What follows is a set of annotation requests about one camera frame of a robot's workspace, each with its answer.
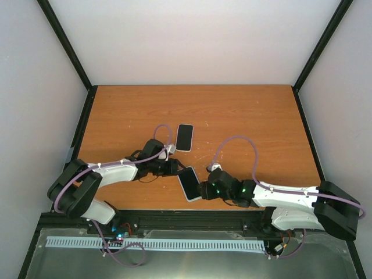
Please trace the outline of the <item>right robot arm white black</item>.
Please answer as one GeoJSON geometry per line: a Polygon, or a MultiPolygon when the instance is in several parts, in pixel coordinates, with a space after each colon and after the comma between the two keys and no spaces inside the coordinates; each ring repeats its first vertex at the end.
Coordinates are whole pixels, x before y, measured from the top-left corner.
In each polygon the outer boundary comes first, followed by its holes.
{"type": "Polygon", "coordinates": [[[318,187],[285,187],[263,181],[238,180],[220,168],[199,183],[202,199],[231,201],[241,208],[265,208],[264,228],[321,230],[335,238],[356,239],[360,203],[340,187],[322,181],[318,187]]]}

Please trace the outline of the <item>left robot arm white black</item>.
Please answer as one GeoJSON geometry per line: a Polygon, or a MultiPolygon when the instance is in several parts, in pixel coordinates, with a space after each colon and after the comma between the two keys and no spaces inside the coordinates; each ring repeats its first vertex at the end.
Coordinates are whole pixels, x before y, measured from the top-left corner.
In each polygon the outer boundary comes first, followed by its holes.
{"type": "Polygon", "coordinates": [[[55,212],[70,219],[94,220],[108,234],[114,234],[121,227],[119,212],[110,203],[95,198],[98,190],[119,182],[139,181],[148,174],[178,175],[185,166],[171,157],[175,151],[173,144],[165,145],[153,138],[143,149],[115,162],[88,164],[81,159],[72,160],[49,188],[47,197],[55,212]]]}

